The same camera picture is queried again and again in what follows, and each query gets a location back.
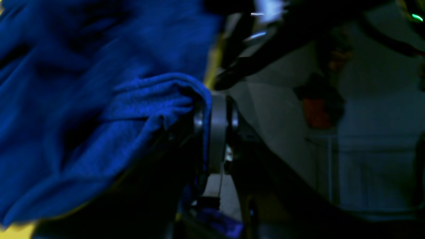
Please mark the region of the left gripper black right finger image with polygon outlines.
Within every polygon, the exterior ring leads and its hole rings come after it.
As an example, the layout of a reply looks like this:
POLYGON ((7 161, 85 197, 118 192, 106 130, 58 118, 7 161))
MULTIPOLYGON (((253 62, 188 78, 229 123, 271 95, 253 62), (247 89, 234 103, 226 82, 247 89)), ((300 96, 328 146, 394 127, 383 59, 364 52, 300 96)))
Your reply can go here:
POLYGON ((212 96, 209 172, 232 177, 243 239, 424 238, 424 221, 366 221, 332 205, 267 147, 225 95, 212 96))

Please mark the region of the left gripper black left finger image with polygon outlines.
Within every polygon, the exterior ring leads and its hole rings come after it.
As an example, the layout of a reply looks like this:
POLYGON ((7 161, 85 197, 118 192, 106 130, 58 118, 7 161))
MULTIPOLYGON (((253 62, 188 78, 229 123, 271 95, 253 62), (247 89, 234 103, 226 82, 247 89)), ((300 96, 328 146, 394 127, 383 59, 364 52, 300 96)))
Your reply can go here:
POLYGON ((205 104, 197 103, 139 151, 134 164, 102 195, 59 219, 41 221, 35 239, 162 239, 185 188, 204 172, 205 104))

